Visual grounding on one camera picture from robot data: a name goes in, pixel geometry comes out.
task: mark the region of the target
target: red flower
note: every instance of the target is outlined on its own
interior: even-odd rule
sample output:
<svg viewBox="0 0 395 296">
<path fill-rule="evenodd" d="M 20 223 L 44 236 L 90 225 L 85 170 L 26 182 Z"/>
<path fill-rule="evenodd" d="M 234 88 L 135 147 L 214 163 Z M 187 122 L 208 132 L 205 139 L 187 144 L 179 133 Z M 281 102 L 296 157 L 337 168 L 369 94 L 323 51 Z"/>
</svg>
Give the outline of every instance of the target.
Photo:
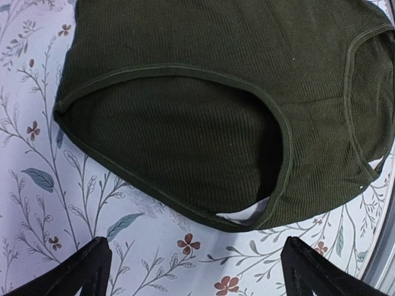
<svg viewBox="0 0 395 296">
<path fill-rule="evenodd" d="M 323 256 L 324 253 L 327 253 L 328 247 L 323 246 L 323 242 L 318 243 L 318 247 L 314 248 L 317 253 L 319 253 L 321 256 Z"/>
<path fill-rule="evenodd" d="M 64 35 L 64 36 L 67 36 L 68 34 L 69 34 L 69 29 L 71 29 L 72 28 L 72 26 L 71 25 L 62 25 L 62 31 L 59 31 L 58 32 L 58 36 L 62 36 L 62 34 Z"/>
<path fill-rule="evenodd" d="M 237 277 L 224 276 L 221 282 L 218 282 L 214 285 L 214 287 L 218 290 L 221 290 L 216 293 L 216 296 L 224 296 L 228 292 L 237 292 L 239 291 L 239 287 L 237 284 L 239 283 L 239 279 Z"/>
<path fill-rule="evenodd" d="M 30 134 L 30 139 L 34 141 L 36 136 L 40 134 L 40 129 L 37 128 L 37 121 L 33 121 L 32 128 L 30 126 L 27 127 L 27 133 Z"/>
<path fill-rule="evenodd" d="M 200 249 L 200 242 L 192 242 L 192 238 L 193 235 L 191 233 L 188 233 L 184 238 L 185 241 L 179 240 L 177 242 L 177 246 L 179 246 L 180 248 L 184 248 L 184 255 L 189 255 L 191 253 L 191 247 L 195 250 Z"/>
<path fill-rule="evenodd" d="M 54 251 L 62 247 L 62 245 L 59 243 L 59 239 L 57 238 L 57 236 L 55 236 L 54 239 L 49 238 L 48 242 L 52 245 L 52 249 L 54 249 Z"/>
</svg>

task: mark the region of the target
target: floral tablecloth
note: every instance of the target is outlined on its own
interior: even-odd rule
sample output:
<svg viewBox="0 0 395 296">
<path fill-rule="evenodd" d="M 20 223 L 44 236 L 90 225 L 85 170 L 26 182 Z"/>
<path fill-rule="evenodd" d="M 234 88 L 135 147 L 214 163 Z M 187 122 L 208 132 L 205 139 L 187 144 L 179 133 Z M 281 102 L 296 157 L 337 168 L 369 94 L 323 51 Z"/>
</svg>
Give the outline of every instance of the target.
<svg viewBox="0 0 395 296">
<path fill-rule="evenodd" d="M 113 251 L 109 296 L 285 295 L 288 236 L 362 275 L 393 187 L 392 154 L 361 196 L 307 221 L 241 234 L 196 224 L 85 156 L 53 122 L 74 2 L 0 0 L 2 294 L 94 236 L 106 236 Z M 385 0 L 374 2 L 389 13 Z"/>
</svg>

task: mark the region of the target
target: vine stem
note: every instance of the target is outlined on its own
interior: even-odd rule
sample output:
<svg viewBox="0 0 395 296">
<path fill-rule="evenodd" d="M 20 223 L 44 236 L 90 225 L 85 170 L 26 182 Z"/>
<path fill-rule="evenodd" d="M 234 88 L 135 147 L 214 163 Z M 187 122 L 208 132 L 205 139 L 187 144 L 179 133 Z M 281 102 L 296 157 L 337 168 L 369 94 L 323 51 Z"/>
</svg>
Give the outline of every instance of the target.
<svg viewBox="0 0 395 296">
<path fill-rule="evenodd" d="M 2 40 L 4 38 L 4 35 L 6 34 L 7 29 L 9 28 L 9 26 L 11 25 L 11 23 L 18 17 L 18 15 L 24 11 L 25 9 L 29 8 L 30 6 L 36 5 L 37 3 L 40 2 L 40 0 L 34 0 L 31 3 L 28 3 L 25 7 L 21 7 L 19 9 L 19 11 L 17 11 L 15 13 L 14 16 L 12 16 L 12 14 L 15 12 L 16 7 L 19 5 L 20 0 L 17 0 L 17 2 L 15 3 L 15 5 L 13 6 L 12 10 L 8 13 L 7 19 L 6 19 L 6 24 L 4 25 L 4 28 L 2 29 L 2 32 L 0 34 L 0 44 L 2 43 Z"/>
<path fill-rule="evenodd" d="M 338 240 L 339 232 L 340 232 L 340 229 L 341 229 L 341 227 L 343 225 L 343 213 L 344 213 L 344 205 L 341 208 L 341 216 L 340 216 L 340 222 L 339 222 L 339 227 L 338 227 L 338 232 L 337 232 L 338 235 L 336 236 L 336 239 L 335 239 L 335 241 L 333 242 L 333 245 L 330 248 L 330 253 L 328 253 L 328 255 L 327 255 L 328 258 L 330 258 L 332 256 L 333 250 L 335 249 L 335 244 L 336 244 L 336 242 Z"/>
<path fill-rule="evenodd" d="M 44 85 L 43 85 L 43 88 L 41 87 L 41 85 L 38 83 L 37 79 L 31 73 L 28 73 L 25 69 L 18 70 L 19 72 L 22 72 L 22 73 L 26 74 L 29 78 L 31 78 L 35 82 L 35 84 L 37 85 L 37 88 L 39 89 L 39 91 L 41 93 L 41 97 L 43 98 L 43 101 L 44 101 L 44 112 L 43 112 L 43 114 L 44 114 L 44 117 L 45 117 L 45 120 L 46 120 L 46 128 L 47 128 L 48 138 L 49 138 L 49 150 L 50 150 L 50 153 L 51 153 L 52 163 L 49 162 L 49 160 L 41 152 L 36 150 L 33 144 L 30 144 L 27 139 L 24 139 L 22 137 L 22 135 L 19 133 L 18 128 L 16 126 L 16 123 L 14 125 L 12 120 L 10 120 L 10 121 L 11 121 L 11 125 L 12 125 L 13 129 L 15 129 L 15 132 L 18 135 L 18 138 L 22 139 L 22 141 L 25 142 L 32 151 L 36 152 L 48 164 L 48 166 L 50 167 L 50 169 L 54 173 L 57 185 L 59 187 L 60 196 L 61 196 L 61 199 L 62 199 L 61 202 L 63 203 L 64 209 L 65 209 L 65 213 L 66 213 L 66 217 L 67 217 L 67 221 L 68 221 L 68 224 L 70 226 L 71 237 L 73 239 L 75 249 L 78 250 L 77 239 L 75 237 L 75 232 L 74 232 L 73 224 L 72 224 L 72 221 L 71 221 L 71 218 L 70 218 L 69 209 L 67 208 L 67 203 L 66 203 L 66 200 L 65 200 L 65 192 L 62 189 L 62 183 L 60 182 L 59 172 L 57 170 L 56 158 L 55 158 L 54 149 L 53 149 L 53 146 L 52 146 L 51 124 L 50 124 L 49 118 L 48 118 L 48 104 L 47 104 L 47 99 L 46 99 L 46 87 L 48 85 L 48 83 L 47 83 L 47 77 L 48 77 L 47 67 L 48 67 L 49 52 L 51 50 L 51 47 L 52 47 L 54 41 L 55 41 L 55 37 L 52 37 L 51 42 L 48 45 L 48 50 L 45 52 L 44 78 L 43 78 L 43 84 Z M 7 112 L 7 109 L 4 108 L 4 110 L 6 111 L 7 117 L 10 119 L 10 116 L 9 116 L 9 114 Z M 10 132 L 7 132 L 7 131 L 5 131 L 5 132 L 8 133 L 9 135 L 16 136 L 15 134 L 12 134 Z"/>
<path fill-rule="evenodd" d="M 136 292 L 133 293 L 132 296 L 136 296 L 137 293 L 138 293 L 139 291 L 141 291 L 143 288 L 145 288 L 145 287 L 151 285 L 153 282 L 157 281 L 158 279 L 161 279 L 161 278 L 167 276 L 169 273 L 171 273 L 173 270 L 175 270 L 177 267 L 179 267 L 182 263 L 184 263 L 185 261 L 189 260 L 189 259 L 193 256 L 193 249 L 191 250 L 191 253 L 190 253 L 190 254 L 185 255 L 177 264 L 174 264 L 172 267 L 170 267 L 170 269 L 169 269 L 168 271 L 166 271 L 165 273 L 163 273 L 163 274 L 160 275 L 160 276 L 156 276 L 154 279 L 151 279 L 149 282 L 145 282 L 145 281 L 147 280 L 149 274 L 151 273 L 152 269 L 155 267 L 154 263 L 155 263 L 155 261 L 156 261 L 156 259 L 157 259 L 157 256 L 158 256 L 158 253 L 156 252 L 155 258 L 154 258 L 154 260 L 152 261 L 152 264 L 151 264 L 149 270 L 147 271 L 146 276 L 144 277 L 144 279 L 143 279 L 143 281 L 141 282 L 140 286 L 137 288 Z"/>
<path fill-rule="evenodd" d="M 88 160 L 88 156 L 85 154 L 84 155 L 84 162 L 82 164 L 82 173 L 80 172 L 80 177 L 81 177 L 81 190 L 82 190 L 82 202 L 84 206 L 84 213 L 86 217 L 86 225 L 88 226 L 89 233 L 91 234 L 91 238 L 93 239 L 93 232 L 92 232 L 92 227 L 91 223 L 89 222 L 89 216 L 88 216 L 88 192 L 85 194 L 85 168 L 86 168 L 86 161 Z"/>
<path fill-rule="evenodd" d="M 351 218 L 351 215 L 348 212 L 347 204 L 345 205 L 345 207 L 346 207 L 347 216 L 348 216 L 348 218 L 349 218 L 349 220 L 350 220 L 350 222 L 352 224 L 352 229 L 354 230 L 353 233 L 352 233 L 352 235 L 354 236 L 353 240 L 352 240 L 352 252 L 350 253 L 350 257 L 349 257 L 349 260 L 348 260 L 348 263 L 347 263 L 347 267 L 346 267 L 346 272 L 348 273 L 349 267 L 350 267 L 350 263 L 351 263 L 351 257 L 353 255 L 355 257 L 355 265 L 357 267 L 357 256 L 356 256 L 356 232 L 357 232 L 357 230 L 356 230 L 356 226 L 355 226 L 355 224 L 354 224 L 354 222 L 353 222 L 353 220 Z"/>
<path fill-rule="evenodd" d="M 19 185 L 18 177 L 17 177 L 15 180 L 16 180 L 17 186 L 18 186 L 18 185 Z M 35 230 L 33 229 L 33 227 L 31 226 L 28 213 L 26 213 L 25 210 L 23 209 L 23 206 L 22 206 L 22 196 L 21 196 L 20 194 L 21 194 L 21 191 L 20 191 L 20 189 L 18 188 L 18 197 L 19 197 L 19 201 L 20 201 L 20 206 L 22 207 L 22 213 L 23 213 L 23 215 L 24 215 L 24 217 L 25 217 L 25 220 L 26 220 L 26 222 L 27 222 L 27 225 L 28 225 L 29 228 L 30 228 L 30 231 L 34 234 L 34 236 L 37 238 L 37 240 L 40 242 L 40 244 L 41 244 L 41 245 L 46 249 L 46 251 L 50 254 L 50 256 L 48 256 L 47 254 L 44 254 L 44 255 L 47 256 L 47 257 L 49 257 L 49 258 L 51 258 L 52 260 L 54 260 L 54 261 L 56 261 L 56 262 L 58 262 L 58 263 L 60 264 L 60 261 L 54 256 L 54 254 L 52 253 L 52 251 L 51 251 L 50 249 L 48 249 L 47 245 L 45 244 L 45 241 L 44 241 L 43 239 L 40 239 L 40 238 L 38 237 L 36 231 L 35 231 Z"/>
<path fill-rule="evenodd" d="M 96 211 L 96 217 L 94 219 L 94 229 L 93 229 L 93 234 L 96 235 L 96 231 L 98 229 L 98 222 L 99 222 L 99 212 L 101 211 L 102 208 L 102 200 L 103 200 L 103 195 L 104 195 L 104 191 L 106 190 L 106 186 L 107 186 L 107 182 L 110 178 L 110 171 L 108 172 L 108 174 L 104 174 L 104 184 L 100 187 L 100 198 L 99 198 L 99 203 L 98 203 L 98 210 Z"/>
<path fill-rule="evenodd" d="M 120 271 L 121 271 L 123 262 L 125 261 L 125 258 L 127 257 L 128 253 L 129 253 L 129 251 L 130 251 L 130 249 L 131 249 L 131 246 L 132 246 L 134 243 L 135 243 L 134 241 L 131 242 L 131 244 L 127 247 L 127 250 L 126 250 L 125 254 L 123 254 L 123 256 L 121 257 L 121 262 L 119 263 L 117 275 L 115 276 L 114 282 L 112 283 L 110 296 L 113 296 L 113 294 L 114 294 L 115 285 L 116 285 L 116 283 L 117 283 L 117 281 L 118 281 L 118 277 L 119 277 L 119 275 L 120 275 Z"/>
<path fill-rule="evenodd" d="M 299 237 L 304 236 L 304 235 L 305 235 L 306 233 L 308 233 L 311 229 L 313 229 L 313 227 L 315 227 L 315 225 L 313 225 L 313 226 L 311 226 L 311 227 L 309 227 L 309 228 L 306 228 L 306 229 L 304 230 L 304 232 L 303 232 Z M 269 258 L 270 256 L 272 256 L 272 255 L 274 255 L 274 254 L 276 254 L 276 253 L 278 253 L 278 252 L 280 252 L 280 251 L 282 251 L 282 250 L 283 250 L 283 247 L 281 247 L 281 248 L 279 248 L 279 249 L 277 249 L 277 250 L 274 250 L 274 251 L 270 252 L 269 254 L 266 254 L 266 256 L 262 257 L 260 260 L 256 261 L 254 264 L 248 266 L 246 269 L 244 269 L 244 270 L 242 270 L 240 273 L 238 273 L 237 276 L 243 276 L 243 274 L 244 274 L 246 271 L 250 270 L 251 268 L 253 268 L 253 267 L 255 267 L 256 265 L 258 265 L 259 263 L 262 263 L 264 260 L 266 260 L 266 259 Z"/>
</svg>

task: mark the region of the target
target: leaf print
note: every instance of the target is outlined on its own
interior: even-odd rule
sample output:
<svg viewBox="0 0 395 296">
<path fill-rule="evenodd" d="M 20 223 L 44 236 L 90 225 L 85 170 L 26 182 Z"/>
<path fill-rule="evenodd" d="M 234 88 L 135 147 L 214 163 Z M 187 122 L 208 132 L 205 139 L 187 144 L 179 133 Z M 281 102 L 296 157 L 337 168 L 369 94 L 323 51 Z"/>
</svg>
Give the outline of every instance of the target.
<svg viewBox="0 0 395 296">
<path fill-rule="evenodd" d="M 47 242 L 48 241 L 48 237 L 49 237 L 49 232 L 44 232 L 44 237 L 43 237 L 43 239 L 44 239 L 44 242 Z"/>
<path fill-rule="evenodd" d="M 81 172 L 80 163 L 78 162 L 78 159 L 76 158 L 76 156 L 74 156 L 74 154 L 72 154 L 68 150 L 64 150 L 63 155 L 72 167 L 76 168 L 79 172 Z"/>
<path fill-rule="evenodd" d="M 54 192 L 54 179 L 45 171 L 36 168 L 28 168 L 27 170 L 23 170 L 22 173 L 28 174 L 33 182 L 45 191 L 50 193 Z"/>
<path fill-rule="evenodd" d="M 161 285 L 149 285 L 149 286 L 151 286 L 161 292 L 167 292 L 167 289 L 164 286 L 161 286 Z"/>
<path fill-rule="evenodd" d="M 9 173 L 10 176 L 13 177 L 15 180 L 17 179 L 17 175 L 15 175 L 14 171 L 8 170 L 8 173 Z"/>
<path fill-rule="evenodd" d="M 44 224 L 43 224 L 43 222 L 41 221 L 40 217 L 37 215 L 37 213 L 35 213 L 35 218 L 36 218 L 36 222 L 37 222 L 38 227 L 39 227 L 40 229 L 44 229 Z"/>
<path fill-rule="evenodd" d="M 115 251 L 117 251 L 118 256 L 120 258 L 122 258 L 123 257 L 123 251 L 122 251 L 121 246 L 117 242 L 114 242 L 114 245 L 115 245 Z"/>
<path fill-rule="evenodd" d="M 18 185 L 19 191 L 22 191 L 22 189 L 25 188 L 25 183 L 26 183 L 26 179 L 25 179 L 25 178 L 22 178 L 22 179 L 19 181 L 19 185 Z"/>
<path fill-rule="evenodd" d="M 278 261 L 278 260 L 265 260 L 264 264 L 271 264 L 271 263 L 276 262 L 276 261 Z"/>
<path fill-rule="evenodd" d="M 9 136 L 6 136 L 6 137 L 4 138 L 4 140 L 3 140 L 3 142 L 2 142 L 3 148 L 5 148 L 5 147 L 8 145 L 8 143 L 9 143 L 10 140 L 11 140 L 11 138 L 12 138 L 12 135 L 11 135 L 11 134 L 10 134 Z"/>
<path fill-rule="evenodd" d="M 146 260 L 141 259 L 141 264 L 144 266 L 144 268 L 145 268 L 147 271 L 149 271 L 149 265 L 148 265 L 148 263 L 147 263 Z"/>
<path fill-rule="evenodd" d="M 58 149 L 62 148 L 62 144 L 63 144 L 63 131 L 61 129 L 59 129 L 57 131 L 57 135 L 56 135 L 56 147 Z"/>
<path fill-rule="evenodd" d="M 124 198 L 126 197 L 126 195 L 125 195 L 123 192 L 120 192 L 120 191 L 114 193 L 113 196 L 114 196 L 116 199 L 124 199 Z"/>
<path fill-rule="evenodd" d="M 0 6 L 0 12 L 4 12 L 4 11 L 10 11 L 10 8 L 11 8 L 11 4 L 4 4 L 4 5 L 2 5 L 2 6 Z"/>
<path fill-rule="evenodd" d="M 158 269 L 158 271 L 156 272 L 156 277 L 158 278 L 158 277 L 160 277 L 162 274 L 163 274 L 163 267 L 160 267 L 159 269 Z"/>
<path fill-rule="evenodd" d="M 87 195 L 90 195 L 94 191 L 94 187 L 96 185 L 97 176 L 92 176 L 88 181 L 88 192 Z"/>
<path fill-rule="evenodd" d="M 79 216 L 80 218 L 82 218 L 82 220 L 85 221 L 85 217 L 84 214 L 82 212 L 82 210 L 74 205 L 69 205 L 69 210 L 72 211 L 72 213 L 76 216 Z"/>
<path fill-rule="evenodd" d="M 20 230 L 19 229 L 19 232 L 18 232 L 18 234 L 14 237 L 14 239 L 16 240 L 16 241 L 25 241 L 26 240 L 26 237 L 25 237 L 25 233 L 22 231 L 22 230 Z"/>
<path fill-rule="evenodd" d="M 27 79 L 29 79 L 29 76 L 28 76 L 28 75 L 22 76 L 21 79 L 19 79 L 19 82 L 20 82 L 20 83 L 24 83 L 24 82 L 27 81 Z"/>
<path fill-rule="evenodd" d="M 268 239 L 269 236 L 270 236 L 270 235 L 264 236 L 263 238 L 260 239 L 260 242 L 266 241 L 266 240 Z"/>
<path fill-rule="evenodd" d="M 44 222 L 52 222 L 54 221 L 54 217 L 51 215 L 46 215 L 44 218 Z"/>
<path fill-rule="evenodd" d="M 359 252 L 357 255 L 357 262 L 364 262 L 368 251 Z"/>
<path fill-rule="evenodd" d="M 11 121 L 8 118 L 2 118 L 0 119 L 0 128 L 3 130 L 7 129 L 7 125 L 10 125 Z"/>
<path fill-rule="evenodd" d="M 341 257 L 341 251 L 343 250 L 344 246 L 344 237 L 343 237 L 343 226 L 340 227 L 338 241 L 336 244 L 336 253 Z"/>
<path fill-rule="evenodd" d="M 171 273 L 166 274 L 166 277 L 167 277 L 168 279 L 171 279 L 171 280 L 174 280 L 174 279 L 177 278 L 174 274 L 171 274 Z"/>
<path fill-rule="evenodd" d="M 45 212 L 44 199 L 40 195 L 36 195 L 36 199 L 39 207 Z"/>
<path fill-rule="evenodd" d="M 24 221 L 19 222 L 19 223 L 18 223 L 18 226 L 21 227 L 21 228 L 24 229 L 24 230 L 31 231 L 30 226 L 27 225 L 26 222 L 24 222 Z"/>
<path fill-rule="evenodd" d="M 154 265 L 159 265 L 163 262 L 164 258 L 163 257 L 159 257 L 157 260 L 155 260 Z"/>
<path fill-rule="evenodd" d="M 29 204 L 29 200 L 27 197 L 25 197 L 25 199 L 23 200 L 23 210 L 25 211 L 26 216 L 29 216 L 30 214 L 30 204 Z"/>
<path fill-rule="evenodd" d="M 252 250 L 255 254 L 261 255 L 261 254 L 258 252 L 257 246 L 256 246 L 256 244 L 255 244 L 255 242 L 254 242 L 253 240 L 251 240 L 251 241 L 249 242 L 249 247 L 251 248 L 251 250 Z"/>
<path fill-rule="evenodd" d="M 236 248 L 234 248 L 234 247 L 232 247 L 232 246 L 230 246 L 230 245 L 229 245 L 228 247 L 226 247 L 226 250 L 229 251 L 229 252 L 240 253 L 239 251 L 236 250 Z"/>
<path fill-rule="evenodd" d="M 170 260 L 170 269 L 172 269 L 178 263 L 178 255 L 174 253 L 172 259 Z"/>
<path fill-rule="evenodd" d="M 124 274 L 130 270 L 129 266 L 124 266 L 120 269 L 119 274 Z"/>
<path fill-rule="evenodd" d="M 40 89 L 38 88 L 38 87 L 36 87 L 36 86 L 33 86 L 33 87 L 31 87 L 30 89 L 29 89 L 29 93 L 30 94 L 35 94 L 35 93 L 37 93 L 37 91 L 39 91 Z"/>
<path fill-rule="evenodd" d="M 119 288 L 116 288 L 116 289 L 113 291 L 112 295 L 119 295 L 119 294 L 124 293 L 124 291 L 126 291 L 124 288 L 119 287 Z"/>
<path fill-rule="evenodd" d="M 228 259 L 229 259 L 229 257 L 228 258 L 225 258 L 225 259 L 223 259 L 221 262 L 220 262 L 220 265 L 224 265 L 227 261 L 228 261 Z"/>
<path fill-rule="evenodd" d="M 15 202 L 17 205 L 20 205 L 20 200 L 19 198 L 12 192 L 10 192 L 10 198 L 12 199 L 13 202 Z"/>
<path fill-rule="evenodd" d="M 278 238 L 280 237 L 280 235 L 281 235 L 281 232 L 276 235 L 276 237 L 273 240 L 273 243 L 276 243 L 278 241 Z"/>
<path fill-rule="evenodd" d="M 184 266 L 185 268 L 194 268 L 196 266 L 195 264 L 193 264 L 191 262 L 185 262 L 181 265 Z"/>
<path fill-rule="evenodd" d="M 19 105 L 18 103 L 15 103 L 14 105 L 14 112 L 12 114 L 12 119 L 14 119 L 14 124 L 17 126 L 18 119 L 19 119 Z"/>
<path fill-rule="evenodd" d="M 36 250 L 33 249 L 33 248 L 29 248 L 29 249 L 26 250 L 26 252 L 27 252 L 27 254 L 29 254 L 29 255 L 33 255 L 33 254 L 36 252 Z"/>
<path fill-rule="evenodd" d="M 129 227 L 137 217 L 143 215 L 143 213 L 131 214 L 123 216 L 119 219 L 115 224 L 110 226 L 107 230 L 107 240 L 110 242 L 112 241 L 116 235 L 123 229 Z"/>
<path fill-rule="evenodd" d="M 245 259 L 248 259 L 248 257 L 243 258 L 243 259 L 237 261 L 236 266 L 240 266 L 240 264 L 242 264 L 242 263 L 245 261 Z"/>
</svg>

